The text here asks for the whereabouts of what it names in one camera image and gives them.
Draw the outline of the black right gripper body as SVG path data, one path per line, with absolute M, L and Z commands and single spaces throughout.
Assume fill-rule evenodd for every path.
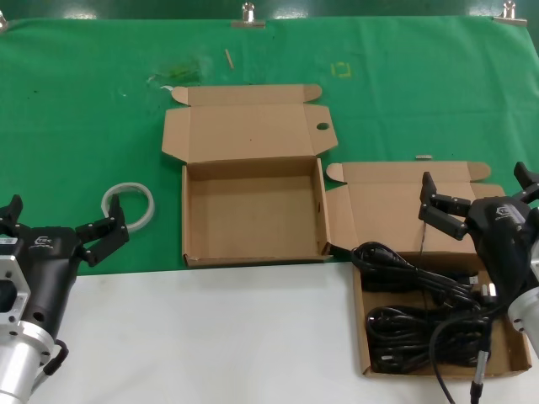
M 504 303 L 536 284 L 531 280 L 531 257 L 538 241 L 538 209 L 512 197 L 477 199 L 465 223 Z

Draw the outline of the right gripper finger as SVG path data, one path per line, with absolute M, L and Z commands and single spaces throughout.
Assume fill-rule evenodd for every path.
M 446 235 L 462 240 L 468 232 L 467 224 L 456 217 L 466 218 L 470 210 L 468 199 L 439 194 L 430 172 L 424 172 L 420 192 L 419 219 Z
M 512 196 L 513 205 L 523 206 L 538 201 L 538 173 L 530 171 L 523 162 L 517 162 L 514 176 L 521 191 Z

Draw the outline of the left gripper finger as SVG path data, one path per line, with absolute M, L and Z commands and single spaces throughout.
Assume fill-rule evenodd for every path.
M 23 201 L 15 194 L 8 205 L 1 208 L 0 235 L 4 238 L 29 239 L 29 227 L 19 222 L 23 210 Z
M 125 215 L 120 200 L 114 195 L 110 201 L 109 216 L 75 229 L 81 246 L 80 258 L 94 267 L 129 241 Z

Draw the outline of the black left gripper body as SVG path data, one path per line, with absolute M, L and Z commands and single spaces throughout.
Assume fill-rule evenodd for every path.
M 81 263 L 81 241 L 69 227 L 18 226 L 16 232 L 22 240 L 19 265 L 30 289 L 22 320 L 57 338 Z

